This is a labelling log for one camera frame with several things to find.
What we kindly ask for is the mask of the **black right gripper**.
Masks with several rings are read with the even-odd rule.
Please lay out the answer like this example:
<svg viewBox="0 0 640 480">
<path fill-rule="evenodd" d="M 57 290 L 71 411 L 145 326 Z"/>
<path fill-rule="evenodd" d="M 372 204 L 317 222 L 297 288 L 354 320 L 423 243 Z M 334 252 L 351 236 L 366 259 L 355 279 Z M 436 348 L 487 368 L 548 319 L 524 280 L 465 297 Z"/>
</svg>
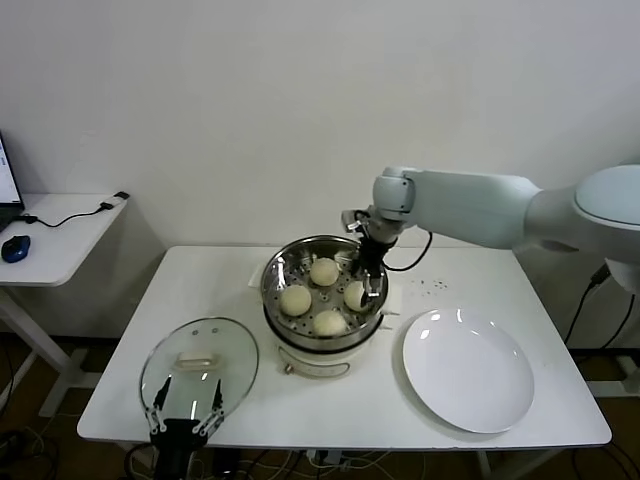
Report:
<svg viewBox="0 0 640 480">
<path fill-rule="evenodd" d="M 381 243 L 371 238 L 361 238 L 359 250 L 356 249 L 351 254 L 349 272 L 365 271 L 362 278 L 363 293 L 360 299 L 362 307 L 381 296 L 382 280 L 371 273 L 381 273 L 384 270 L 384 257 L 394 246 L 394 242 Z"/>
</svg>

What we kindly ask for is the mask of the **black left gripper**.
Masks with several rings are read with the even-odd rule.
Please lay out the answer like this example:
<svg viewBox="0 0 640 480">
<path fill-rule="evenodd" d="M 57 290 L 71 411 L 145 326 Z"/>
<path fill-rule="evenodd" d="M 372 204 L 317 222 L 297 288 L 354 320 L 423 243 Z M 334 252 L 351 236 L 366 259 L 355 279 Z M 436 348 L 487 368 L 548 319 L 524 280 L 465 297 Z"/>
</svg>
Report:
<svg viewBox="0 0 640 480">
<path fill-rule="evenodd" d="M 151 444 L 158 453 L 153 474 L 155 480 L 187 478 L 193 454 L 207 443 L 205 434 L 215 432 L 224 421 L 221 383 L 219 379 L 210 413 L 200 422 L 189 419 L 164 420 L 162 409 L 170 389 L 171 375 L 166 377 L 151 405 L 144 407 Z"/>
</svg>

